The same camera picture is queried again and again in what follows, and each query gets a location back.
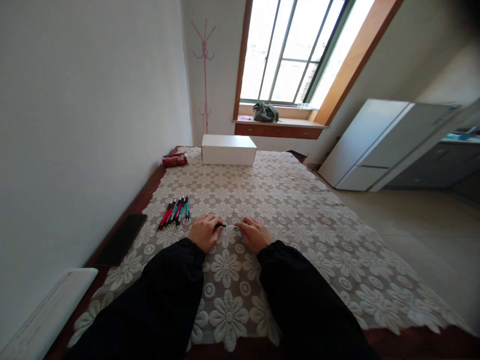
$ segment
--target hand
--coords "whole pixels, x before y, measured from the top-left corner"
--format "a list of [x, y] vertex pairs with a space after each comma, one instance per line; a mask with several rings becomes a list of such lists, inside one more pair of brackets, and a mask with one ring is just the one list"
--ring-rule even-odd
[[237, 222], [235, 226], [240, 228], [246, 246], [255, 255], [274, 242], [267, 227], [257, 219], [246, 217], [242, 222]]
[[222, 226], [219, 226], [214, 232], [217, 224], [222, 224], [222, 220], [216, 216], [204, 214], [198, 217], [191, 226], [189, 238], [205, 254], [214, 247], [219, 239], [219, 234], [224, 229]]

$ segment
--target black phone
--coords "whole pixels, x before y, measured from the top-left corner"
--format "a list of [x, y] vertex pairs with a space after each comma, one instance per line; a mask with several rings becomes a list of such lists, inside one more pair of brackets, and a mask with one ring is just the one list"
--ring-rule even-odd
[[96, 266], [119, 266], [142, 228], [147, 215], [128, 215], [95, 260]]

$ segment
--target lace tablecloth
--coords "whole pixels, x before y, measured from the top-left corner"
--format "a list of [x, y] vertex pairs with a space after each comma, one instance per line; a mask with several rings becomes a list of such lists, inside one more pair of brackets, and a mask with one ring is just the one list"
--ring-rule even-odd
[[[179, 152], [187, 153], [188, 165], [167, 169], [143, 210], [147, 221], [122, 264], [110, 269], [88, 311], [75, 322], [69, 347], [101, 309], [138, 279], [156, 253], [188, 237], [202, 214], [215, 214], [227, 225], [244, 217], [264, 223], [274, 240], [296, 248], [316, 267], [364, 330], [387, 328], [400, 334], [402, 328], [427, 326], [440, 333], [451, 324], [471, 332], [374, 229], [290, 153], [257, 151], [253, 166], [234, 166], [202, 165], [198, 147], [181, 147]], [[183, 220], [178, 229], [157, 232], [168, 203], [183, 195], [189, 198], [190, 223]], [[202, 299], [188, 349], [223, 342], [231, 352], [238, 337], [268, 337], [280, 343], [260, 271], [241, 234], [224, 228], [203, 264]]]

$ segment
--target refrigerator door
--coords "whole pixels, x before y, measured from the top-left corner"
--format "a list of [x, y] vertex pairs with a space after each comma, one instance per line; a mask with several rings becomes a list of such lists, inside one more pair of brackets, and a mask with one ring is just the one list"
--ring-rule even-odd
[[342, 190], [366, 191], [377, 182], [386, 172], [387, 168], [354, 166], [335, 186]]
[[330, 185], [336, 187], [399, 114], [411, 106], [413, 105], [405, 101], [368, 99], [323, 162], [318, 173]]
[[411, 104], [360, 158], [358, 166], [391, 168], [450, 117], [447, 105]]

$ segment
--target white box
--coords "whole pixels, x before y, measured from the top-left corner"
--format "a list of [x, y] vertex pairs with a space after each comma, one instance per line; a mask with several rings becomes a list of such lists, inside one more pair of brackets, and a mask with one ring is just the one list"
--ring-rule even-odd
[[201, 162], [209, 165], [253, 165], [257, 146], [250, 136], [203, 135]]

